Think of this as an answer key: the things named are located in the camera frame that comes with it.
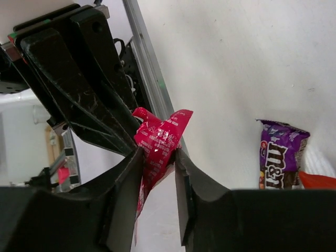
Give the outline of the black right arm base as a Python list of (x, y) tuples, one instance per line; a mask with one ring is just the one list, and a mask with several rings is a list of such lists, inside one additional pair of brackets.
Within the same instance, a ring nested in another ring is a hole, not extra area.
[(144, 88), (143, 77), (140, 74), (138, 63), (133, 52), (132, 39), (130, 39), (127, 44), (120, 38), (114, 38), (113, 42), (115, 47), (117, 47), (117, 43), (120, 44), (120, 49), (117, 51), (119, 52), (121, 65), (123, 67), (132, 94), (135, 97), (137, 104), (139, 105), (139, 107), (146, 108), (148, 111), (152, 112)]

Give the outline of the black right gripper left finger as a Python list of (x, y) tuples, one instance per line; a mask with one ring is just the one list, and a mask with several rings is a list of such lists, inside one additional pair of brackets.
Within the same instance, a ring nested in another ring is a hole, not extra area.
[(65, 193), (1, 188), (1, 251), (130, 251), (143, 150)]

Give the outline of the pink candy packet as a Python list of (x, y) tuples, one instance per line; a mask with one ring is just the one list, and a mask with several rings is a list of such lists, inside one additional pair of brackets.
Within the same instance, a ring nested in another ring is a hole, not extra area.
[(136, 210), (136, 218), (138, 218), (150, 191), (173, 171), (172, 165), (175, 162), (173, 154), (181, 148), (182, 134), (193, 111), (178, 110), (164, 121), (143, 107), (136, 108), (132, 115), (142, 120), (134, 136), (136, 144), (143, 149), (144, 155)]

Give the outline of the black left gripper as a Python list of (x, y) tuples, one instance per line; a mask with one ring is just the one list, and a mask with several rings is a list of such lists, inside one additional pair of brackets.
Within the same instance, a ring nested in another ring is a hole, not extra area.
[(1, 94), (51, 95), (75, 134), (121, 155), (135, 148), (138, 107), (105, 5), (71, 4), (16, 24), (1, 44)]

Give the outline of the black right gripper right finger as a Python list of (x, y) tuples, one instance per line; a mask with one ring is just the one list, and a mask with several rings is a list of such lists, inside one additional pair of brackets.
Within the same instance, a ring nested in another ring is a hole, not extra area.
[(230, 190), (175, 152), (186, 251), (335, 251), (334, 190)]

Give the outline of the purple M&M's packet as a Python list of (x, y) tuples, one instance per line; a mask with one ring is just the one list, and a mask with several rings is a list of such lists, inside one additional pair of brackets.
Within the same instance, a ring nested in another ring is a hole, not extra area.
[(293, 190), (300, 187), (299, 171), (310, 133), (288, 123), (258, 120), (262, 124), (259, 148), (259, 188)]

